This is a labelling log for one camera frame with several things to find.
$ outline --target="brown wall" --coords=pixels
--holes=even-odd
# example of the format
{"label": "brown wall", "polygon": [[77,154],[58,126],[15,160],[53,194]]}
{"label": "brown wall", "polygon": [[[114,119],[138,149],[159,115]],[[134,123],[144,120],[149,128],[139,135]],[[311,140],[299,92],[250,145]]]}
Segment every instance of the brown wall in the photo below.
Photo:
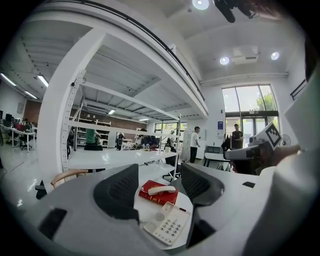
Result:
{"label": "brown wall", "polygon": [[[41,108],[40,102],[27,100],[23,117],[28,119],[30,122],[35,122],[37,124],[38,119],[39,119],[40,108]],[[71,116],[73,116],[75,113],[76,113],[76,110],[71,109]],[[98,119],[99,121],[105,122],[105,123],[111,122],[111,127],[124,128],[124,129],[129,129],[129,130],[136,130],[136,128],[145,128],[145,129],[147,128],[147,125],[143,124],[143,123],[117,119],[117,118],[113,118],[113,117],[109,117],[109,116],[105,116],[105,115],[89,113],[86,111],[81,111],[80,118],[89,119],[89,120],[97,120]],[[134,139],[135,138],[134,134],[127,133],[127,134],[124,134],[124,136],[127,139]]]}
{"label": "brown wall", "polygon": [[38,123],[39,113],[40,113],[41,103],[27,100],[24,109],[23,118],[28,119],[29,122]]}

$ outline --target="black pants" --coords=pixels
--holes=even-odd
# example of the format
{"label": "black pants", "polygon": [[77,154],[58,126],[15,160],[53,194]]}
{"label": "black pants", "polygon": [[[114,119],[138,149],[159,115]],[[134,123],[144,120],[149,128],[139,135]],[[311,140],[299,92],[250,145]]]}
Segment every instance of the black pants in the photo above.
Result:
{"label": "black pants", "polygon": [[197,151],[198,151],[197,147],[193,147],[193,146],[190,147],[190,163],[192,163],[192,164],[196,160]]}

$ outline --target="railing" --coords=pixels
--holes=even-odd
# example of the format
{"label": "railing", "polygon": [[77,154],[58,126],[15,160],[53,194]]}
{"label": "railing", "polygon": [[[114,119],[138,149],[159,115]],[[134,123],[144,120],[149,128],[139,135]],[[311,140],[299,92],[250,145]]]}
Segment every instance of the railing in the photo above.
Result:
{"label": "railing", "polygon": [[98,8],[98,9],[106,11],[108,13],[112,13],[112,14],[114,14],[114,15],[116,15],[116,16],[124,19],[124,20],[126,20],[127,22],[130,22],[131,24],[135,25],[137,28],[141,29],[146,34],[148,34],[151,38],[153,38],[162,48],[164,48],[175,59],[175,61],[180,65],[180,67],[183,69],[185,74],[188,76],[188,78],[192,81],[192,83],[195,86],[196,90],[201,95],[203,101],[205,101],[205,98],[202,95],[201,91],[199,90],[199,88],[198,88],[197,84],[195,83],[194,79],[191,77],[191,75],[189,74],[188,70],[181,63],[181,61],[178,59],[178,57],[171,51],[171,49],[158,36],[156,36],[147,27],[142,25],[139,21],[135,20],[134,18],[131,18],[130,16],[126,15],[125,13],[123,13],[121,11],[118,11],[118,10],[116,10],[114,8],[111,8],[109,6],[106,6],[104,4],[97,3],[97,2],[92,2],[92,1],[88,1],[88,0],[49,0],[49,1],[47,1],[47,3],[56,3],[56,2],[77,3],[77,4],[82,4],[82,5]]}
{"label": "railing", "polygon": [[306,87],[307,82],[306,79],[303,79],[303,81],[293,90],[293,92],[290,93],[290,96],[293,100],[295,100],[298,96],[298,94]]}

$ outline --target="sign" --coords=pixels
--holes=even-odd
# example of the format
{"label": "sign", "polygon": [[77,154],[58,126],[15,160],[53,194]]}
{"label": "sign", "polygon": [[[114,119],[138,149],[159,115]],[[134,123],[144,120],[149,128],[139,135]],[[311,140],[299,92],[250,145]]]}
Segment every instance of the sign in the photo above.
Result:
{"label": "sign", "polygon": [[223,130],[223,129],[224,129],[224,122],[218,121],[218,130]]}

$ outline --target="man in black shirt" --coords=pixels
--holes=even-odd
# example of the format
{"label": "man in black shirt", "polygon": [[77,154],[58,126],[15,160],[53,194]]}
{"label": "man in black shirt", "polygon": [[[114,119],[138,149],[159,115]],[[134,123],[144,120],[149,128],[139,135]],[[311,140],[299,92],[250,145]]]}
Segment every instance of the man in black shirt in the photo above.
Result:
{"label": "man in black shirt", "polygon": [[235,131],[232,132],[231,150],[239,150],[243,148],[244,133],[239,130],[239,125],[234,125]]}

